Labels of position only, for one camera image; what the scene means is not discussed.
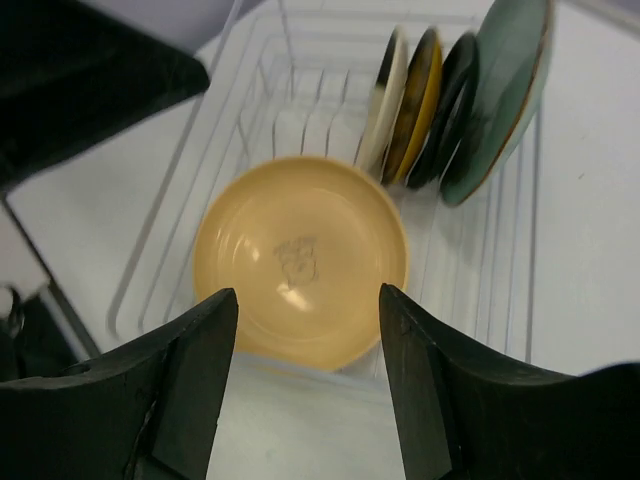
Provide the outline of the beige bear plate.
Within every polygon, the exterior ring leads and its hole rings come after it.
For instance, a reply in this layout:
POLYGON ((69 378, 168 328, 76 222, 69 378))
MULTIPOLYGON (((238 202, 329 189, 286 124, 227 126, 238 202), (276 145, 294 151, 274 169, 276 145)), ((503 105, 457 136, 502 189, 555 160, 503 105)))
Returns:
POLYGON ((336 371, 380 339, 382 285, 405 288, 409 245, 398 208, 369 175, 318 156, 280 157, 233 180, 195 236, 196 299, 231 288, 236 348, 336 371))

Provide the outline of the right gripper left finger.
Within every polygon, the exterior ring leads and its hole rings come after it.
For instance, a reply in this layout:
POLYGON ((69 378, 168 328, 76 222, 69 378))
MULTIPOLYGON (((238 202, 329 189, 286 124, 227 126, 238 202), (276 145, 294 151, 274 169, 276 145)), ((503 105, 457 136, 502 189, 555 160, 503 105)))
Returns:
POLYGON ((225 288, 116 349, 31 376, 13 306, 1 320, 2 477, 205 478, 237 321, 225 288))

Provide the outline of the black glossy plate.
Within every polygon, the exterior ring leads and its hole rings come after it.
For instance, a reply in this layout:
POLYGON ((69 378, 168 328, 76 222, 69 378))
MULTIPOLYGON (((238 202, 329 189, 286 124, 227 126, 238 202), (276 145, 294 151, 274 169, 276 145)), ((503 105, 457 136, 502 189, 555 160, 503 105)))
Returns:
POLYGON ((478 84, 477 36, 467 31, 444 61, 436 113, 425 145, 406 180, 408 188, 418 190, 442 176, 469 122, 478 84))

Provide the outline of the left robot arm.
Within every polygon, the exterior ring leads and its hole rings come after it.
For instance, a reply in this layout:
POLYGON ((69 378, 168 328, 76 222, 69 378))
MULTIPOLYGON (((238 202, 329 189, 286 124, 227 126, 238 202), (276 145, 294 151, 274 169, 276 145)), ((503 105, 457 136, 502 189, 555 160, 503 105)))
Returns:
POLYGON ((196 58, 79 1, 2 2, 2 191, 209 85, 196 58))

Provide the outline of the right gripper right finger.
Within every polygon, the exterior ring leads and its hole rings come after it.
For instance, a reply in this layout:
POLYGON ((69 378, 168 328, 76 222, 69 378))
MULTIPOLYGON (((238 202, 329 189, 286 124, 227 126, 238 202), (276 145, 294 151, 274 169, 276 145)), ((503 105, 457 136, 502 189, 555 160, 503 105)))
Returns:
POLYGON ((379 321, 409 479, 635 479, 639 367, 581 376, 513 359, 397 287, 379 321))

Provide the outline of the cream and black plate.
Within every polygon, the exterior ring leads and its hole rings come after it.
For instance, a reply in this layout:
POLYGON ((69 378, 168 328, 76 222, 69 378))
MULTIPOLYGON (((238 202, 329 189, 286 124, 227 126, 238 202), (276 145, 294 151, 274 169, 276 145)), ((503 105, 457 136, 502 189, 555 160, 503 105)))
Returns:
POLYGON ((376 180, 382 177, 385 152, 390 144, 408 72, 408 41, 397 25, 387 43, 369 99, 367 120, 355 166, 376 180))

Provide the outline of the yellow patterned plate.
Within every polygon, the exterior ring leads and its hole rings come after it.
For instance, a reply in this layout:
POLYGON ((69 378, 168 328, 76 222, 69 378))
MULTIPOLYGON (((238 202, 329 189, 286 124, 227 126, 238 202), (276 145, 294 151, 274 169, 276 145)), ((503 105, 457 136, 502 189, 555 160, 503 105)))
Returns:
POLYGON ((437 109, 443 71, 439 32, 429 27, 408 66, 407 80, 388 148, 384 185, 402 183, 418 159, 437 109))

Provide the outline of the teal floral plate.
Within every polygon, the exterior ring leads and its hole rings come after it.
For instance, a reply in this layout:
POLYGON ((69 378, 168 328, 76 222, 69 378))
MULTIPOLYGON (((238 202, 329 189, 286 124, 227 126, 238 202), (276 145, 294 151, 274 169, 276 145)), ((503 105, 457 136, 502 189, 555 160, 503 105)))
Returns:
POLYGON ((554 1, 495 1, 478 32, 479 85, 440 180, 449 206, 469 199, 509 159, 537 112, 552 57, 554 1))

